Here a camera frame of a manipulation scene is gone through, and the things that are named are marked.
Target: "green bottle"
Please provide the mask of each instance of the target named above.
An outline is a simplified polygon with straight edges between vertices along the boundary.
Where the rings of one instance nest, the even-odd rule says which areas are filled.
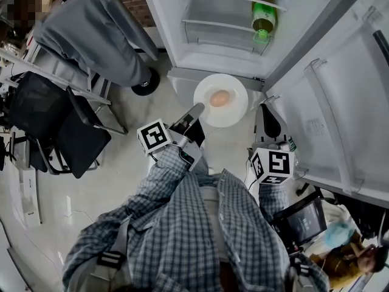
[[[274,4],[274,0],[262,0]],[[256,31],[253,40],[258,43],[268,43],[269,34],[277,24],[277,10],[259,2],[252,3],[252,27]]]

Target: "black device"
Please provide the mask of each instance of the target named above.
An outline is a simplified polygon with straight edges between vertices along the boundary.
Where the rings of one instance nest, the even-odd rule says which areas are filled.
[[[0,171],[3,171],[5,156],[7,156],[7,151],[5,150],[4,138],[0,136]]]
[[[289,254],[327,229],[322,201],[312,193],[273,216],[272,226]]]

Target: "cable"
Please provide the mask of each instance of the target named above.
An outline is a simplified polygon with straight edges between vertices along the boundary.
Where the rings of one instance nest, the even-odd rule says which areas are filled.
[[[87,213],[85,213],[85,212],[82,212],[82,211],[77,211],[77,210],[73,210],[73,212],[75,212],[75,213],[81,213],[81,214],[84,214],[84,215],[85,215],[86,217],[88,217],[88,218],[89,218],[89,220],[90,220],[90,221],[93,223],[93,219],[91,219]]]
[[[204,137],[204,139],[206,139],[207,137],[209,137],[213,132],[216,132],[220,129],[223,129],[223,128],[217,128],[217,129],[214,129],[213,131],[209,132],[207,136]]]
[[[246,160],[246,176],[244,177],[244,181],[243,183],[246,183],[246,179],[247,179],[247,163],[248,163],[249,159],[247,158]]]
[[[387,214],[387,211],[385,210],[383,216],[382,216],[382,221],[381,221],[381,226],[379,227],[379,232],[378,232],[378,245],[381,244],[381,237],[382,237],[382,226],[384,225],[384,221],[385,221],[385,216]]]
[[[250,184],[250,186],[249,186],[249,191],[250,191],[250,189],[251,189],[251,186],[253,186],[254,185],[254,183],[257,181],[257,179],[254,181],[254,182],[252,182],[251,184]]]
[[[155,158],[155,157],[153,156],[152,153],[149,153],[149,155],[152,157],[152,159],[153,159],[155,162],[158,162],[157,158]]]
[[[16,213],[18,214],[18,217],[19,217],[19,219],[20,219],[20,222],[23,224],[24,220],[21,218],[20,213],[19,213],[18,209],[16,208],[16,205],[15,205],[15,203],[13,202],[13,200],[12,200],[12,205],[15,207],[15,210],[16,210]],[[27,234],[26,234],[25,232],[23,232],[23,234],[26,236],[26,238],[29,240],[29,242],[31,242],[32,245],[33,245],[34,247],[36,247],[37,250],[45,256],[45,258],[47,258],[50,262],[52,262],[52,264],[54,265],[54,269],[55,269],[56,273],[58,274],[59,277],[61,277],[61,274],[60,274],[60,272],[57,270],[57,266],[55,265],[54,261],[53,261],[50,257],[48,257],[45,253],[43,253],[43,251],[40,250],[40,248],[39,248],[36,244],[34,244],[34,242],[30,239],[29,236],[27,236]]]
[[[71,216],[73,215],[73,212],[84,214],[86,217],[89,218],[89,220],[91,221],[91,223],[94,223],[93,219],[91,219],[90,216],[89,216],[86,212],[83,212],[83,211],[73,210],[72,213],[71,213],[70,215],[62,215],[62,217],[71,217]]]

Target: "checkered shirt sleeve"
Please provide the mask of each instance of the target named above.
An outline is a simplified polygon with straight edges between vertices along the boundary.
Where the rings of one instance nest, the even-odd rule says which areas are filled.
[[[66,257],[64,291],[67,291],[71,276],[78,266],[110,249],[124,219],[132,215],[131,219],[136,220],[167,203],[187,169],[188,164],[179,157],[178,151],[168,147],[140,183],[136,195],[130,196],[117,209],[101,214],[95,223],[83,229]]]
[[[260,185],[260,208],[264,218],[271,223],[273,215],[287,208],[289,200],[284,185]]]

